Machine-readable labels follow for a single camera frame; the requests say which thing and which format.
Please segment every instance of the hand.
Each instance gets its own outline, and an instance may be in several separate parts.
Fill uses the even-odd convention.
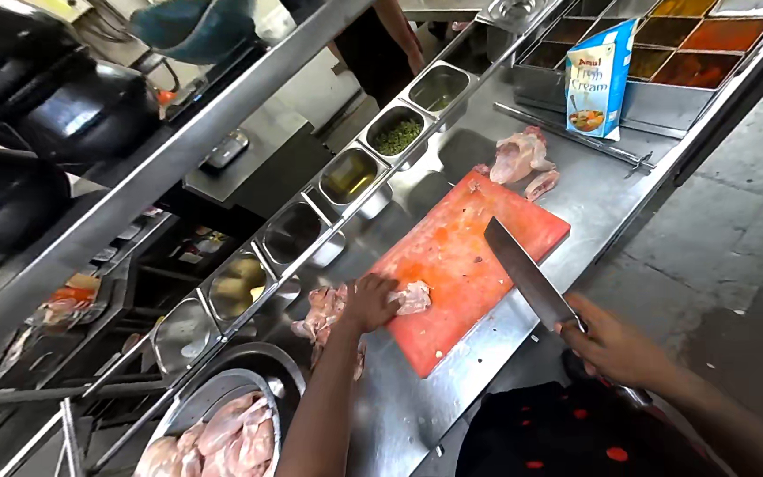
[[[412,49],[413,51],[406,52],[408,56],[408,66],[411,67],[411,73],[417,76],[420,71],[423,71],[423,67],[426,66],[426,61],[423,60],[423,53],[418,48]]]
[[[652,392],[675,381],[679,367],[639,331],[581,295],[567,295],[567,303],[588,324],[588,334],[575,322],[557,323],[555,330],[585,360],[588,374],[603,374],[621,385]]]
[[[369,333],[388,322],[399,309],[397,300],[388,302],[387,295],[398,285],[396,280],[371,273],[347,284],[348,297],[341,321]]]

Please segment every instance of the amul fresh cream carton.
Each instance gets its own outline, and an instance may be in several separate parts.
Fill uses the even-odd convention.
[[[637,19],[598,33],[567,52],[567,129],[620,139],[620,107]]]

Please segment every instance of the chopped green herbs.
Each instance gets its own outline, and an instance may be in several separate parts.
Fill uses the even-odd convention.
[[[379,134],[373,147],[383,155],[397,155],[417,139],[422,130],[423,126],[417,121],[402,121],[393,129]]]

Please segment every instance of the concrete floor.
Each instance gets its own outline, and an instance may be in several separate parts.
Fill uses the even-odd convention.
[[[662,188],[575,289],[763,418],[763,99],[684,186]],[[489,391],[567,379],[560,339],[542,327],[535,335]],[[523,362],[541,366],[522,375]],[[414,475],[454,474],[476,408]]]

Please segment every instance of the steel shelf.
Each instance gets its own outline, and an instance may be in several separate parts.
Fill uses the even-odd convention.
[[[357,18],[370,0],[326,2],[281,43],[232,81],[175,132],[161,132],[141,149],[142,161],[104,193],[78,201],[58,224],[26,252],[0,265],[0,353],[4,336],[42,301],[122,232],[228,133]]]

